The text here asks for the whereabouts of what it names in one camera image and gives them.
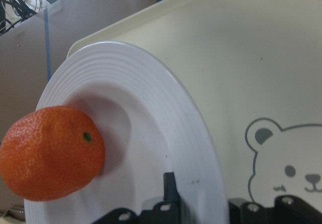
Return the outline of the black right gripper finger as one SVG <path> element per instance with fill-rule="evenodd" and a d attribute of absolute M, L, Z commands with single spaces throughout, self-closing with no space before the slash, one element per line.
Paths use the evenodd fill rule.
<path fill-rule="evenodd" d="M 173 172 L 166 172 L 164 178 L 163 213 L 168 216 L 170 223 L 181 223 L 181 197 L 177 190 Z"/>

